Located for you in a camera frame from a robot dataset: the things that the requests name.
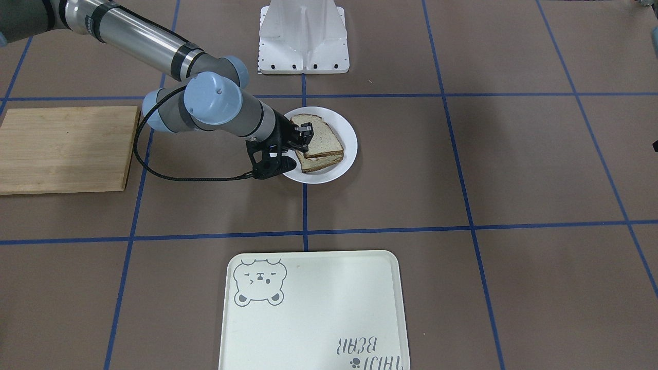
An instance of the bear drawing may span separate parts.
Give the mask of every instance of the bear drawing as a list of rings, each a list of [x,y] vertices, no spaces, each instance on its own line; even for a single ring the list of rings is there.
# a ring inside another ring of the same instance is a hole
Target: bear drawing
[[[251,301],[279,305],[284,300],[282,287],[288,271],[281,260],[242,260],[233,271],[238,284],[236,304],[244,307]]]

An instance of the wooden board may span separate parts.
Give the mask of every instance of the wooden board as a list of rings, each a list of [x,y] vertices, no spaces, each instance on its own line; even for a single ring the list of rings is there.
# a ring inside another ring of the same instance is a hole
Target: wooden board
[[[0,126],[0,194],[126,187],[139,107],[9,109]]]

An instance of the white tray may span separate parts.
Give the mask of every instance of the white tray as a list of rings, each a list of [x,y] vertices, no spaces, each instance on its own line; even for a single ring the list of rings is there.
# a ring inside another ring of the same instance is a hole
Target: white tray
[[[235,256],[219,369],[408,370],[397,259],[388,251]]]

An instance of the light blue object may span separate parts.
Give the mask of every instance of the light blue object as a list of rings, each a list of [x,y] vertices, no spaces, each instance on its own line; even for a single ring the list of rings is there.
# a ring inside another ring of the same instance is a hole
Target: light blue object
[[[146,94],[144,97],[144,101],[141,102],[141,113],[146,115],[157,103],[158,101],[158,93],[160,90],[153,90],[152,92],[149,92]],[[153,112],[153,114],[149,117],[149,120],[146,121],[147,124],[149,124],[152,129],[156,131],[161,131],[161,132],[173,132],[172,130],[169,130],[166,126],[165,123],[163,122],[162,117],[160,117],[160,112],[157,110]]]
[[[656,58],[658,58],[658,27],[651,31],[651,38],[653,39],[653,50],[656,52]]]
[[[220,125],[234,119],[242,108],[242,91],[226,77],[201,72],[185,88],[185,108],[205,124]]]
[[[247,66],[245,66],[244,63],[242,63],[240,58],[234,57],[233,55],[229,55],[224,58],[228,59],[228,61],[233,63],[233,67],[235,67],[236,71],[238,72],[238,80],[240,80],[240,87],[243,89],[246,88],[247,85],[249,85],[249,71],[247,70]]]

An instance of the white plastic base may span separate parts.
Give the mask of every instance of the white plastic base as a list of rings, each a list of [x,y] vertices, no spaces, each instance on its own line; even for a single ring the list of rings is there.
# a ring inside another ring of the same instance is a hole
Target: white plastic base
[[[334,0],[272,0],[261,9],[259,34],[263,74],[349,70],[345,10]]]

